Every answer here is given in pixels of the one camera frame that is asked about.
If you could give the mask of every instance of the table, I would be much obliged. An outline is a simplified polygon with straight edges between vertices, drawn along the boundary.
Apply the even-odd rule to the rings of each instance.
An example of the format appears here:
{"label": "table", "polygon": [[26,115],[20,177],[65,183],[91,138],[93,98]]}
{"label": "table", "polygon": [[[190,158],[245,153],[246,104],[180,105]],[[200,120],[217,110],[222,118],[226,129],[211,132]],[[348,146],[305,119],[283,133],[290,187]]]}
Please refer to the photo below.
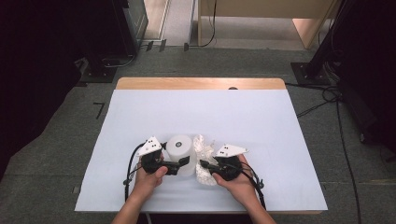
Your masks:
{"label": "table", "polygon": [[[216,0],[198,0],[198,45],[201,17],[213,16]],[[340,0],[217,0],[216,17],[291,18],[306,49]]]}
{"label": "table", "polygon": [[[229,91],[230,87],[239,90]],[[75,210],[119,211],[132,150],[151,135],[165,142],[177,134],[202,134],[207,145],[216,140],[215,149],[223,144],[249,149],[245,156],[264,180],[270,213],[327,210],[283,80],[209,77],[121,78]],[[142,212],[237,214],[246,210],[222,187],[201,185],[194,176],[167,175]]]}

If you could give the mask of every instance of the white tape roll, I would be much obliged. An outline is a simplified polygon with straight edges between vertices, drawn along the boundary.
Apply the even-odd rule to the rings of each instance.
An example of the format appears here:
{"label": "white tape roll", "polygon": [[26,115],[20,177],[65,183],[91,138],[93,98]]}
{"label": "white tape roll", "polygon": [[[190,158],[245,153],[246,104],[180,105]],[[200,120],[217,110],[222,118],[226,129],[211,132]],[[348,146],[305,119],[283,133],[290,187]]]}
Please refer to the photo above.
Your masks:
{"label": "white tape roll", "polygon": [[193,175],[197,163],[196,153],[192,146],[192,140],[187,135],[176,135],[166,143],[166,151],[171,161],[179,161],[190,156],[189,164],[180,167],[178,175]]}

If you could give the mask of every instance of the white paper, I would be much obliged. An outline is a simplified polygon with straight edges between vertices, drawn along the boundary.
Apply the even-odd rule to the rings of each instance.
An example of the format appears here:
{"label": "white paper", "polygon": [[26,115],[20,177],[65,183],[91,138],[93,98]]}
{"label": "white paper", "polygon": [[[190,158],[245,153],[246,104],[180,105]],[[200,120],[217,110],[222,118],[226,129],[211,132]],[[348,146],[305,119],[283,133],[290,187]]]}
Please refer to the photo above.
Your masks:
{"label": "white paper", "polygon": [[[117,212],[123,180],[136,146],[155,135],[160,142],[202,134],[205,143],[245,147],[247,161],[263,179],[268,211],[323,211],[327,205],[286,90],[114,91],[94,147],[76,211]],[[195,176],[169,176],[143,212],[244,212],[222,187]]]}

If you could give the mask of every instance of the hand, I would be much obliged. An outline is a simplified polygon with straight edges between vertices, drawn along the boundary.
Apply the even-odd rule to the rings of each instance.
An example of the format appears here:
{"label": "hand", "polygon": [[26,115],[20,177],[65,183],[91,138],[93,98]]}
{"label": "hand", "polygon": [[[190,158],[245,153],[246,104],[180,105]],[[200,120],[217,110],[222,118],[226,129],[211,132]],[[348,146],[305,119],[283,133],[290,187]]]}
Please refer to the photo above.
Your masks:
{"label": "hand", "polygon": [[160,167],[154,174],[148,174],[143,168],[136,172],[134,189],[130,197],[135,197],[139,202],[144,203],[149,199],[154,189],[161,185],[163,176],[168,172],[166,166]]}
{"label": "hand", "polygon": [[[238,158],[242,163],[242,168],[244,169],[249,169],[249,167],[246,165],[248,164],[246,158],[244,155],[238,155]],[[252,176],[251,172],[249,170],[245,171],[248,175]],[[256,196],[256,191],[249,181],[249,179],[244,176],[243,174],[240,174],[237,178],[226,181],[224,180],[220,175],[218,174],[213,174],[213,177],[215,178],[216,182],[218,185],[226,188],[230,193],[233,195],[233,197],[240,202],[242,205],[246,206],[248,203],[253,202],[254,200],[258,201],[258,198]]]}

